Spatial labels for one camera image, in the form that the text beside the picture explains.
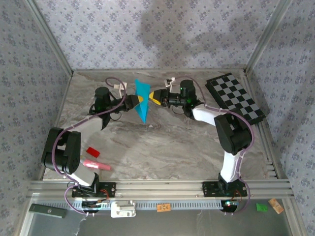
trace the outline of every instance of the gray marble table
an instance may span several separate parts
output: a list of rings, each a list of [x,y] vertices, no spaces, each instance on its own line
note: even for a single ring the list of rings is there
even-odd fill
[[[201,85],[208,105],[218,107],[205,88],[205,81],[229,71],[85,71],[75,72],[70,83],[60,127],[68,127],[83,119],[94,102],[97,87],[106,86],[108,76],[115,76],[128,83],[128,94],[134,94],[134,80],[151,85],[151,90],[164,87],[163,80],[189,74]],[[233,73],[239,78],[239,72]],[[179,82],[173,87],[179,91]],[[197,96],[202,100],[200,91]],[[242,165],[243,178],[267,178],[267,168],[260,137],[257,134],[253,148],[245,155]],[[135,110],[122,113],[118,121],[82,142],[82,156],[94,159],[85,152],[88,147],[100,151],[99,162],[111,165],[113,171],[101,171],[101,179],[216,179],[223,165],[221,148],[214,126],[177,115],[171,109],[149,102],[147,121],[144,124]],[[53,171],[46,170],[44,179],[60,179]]]

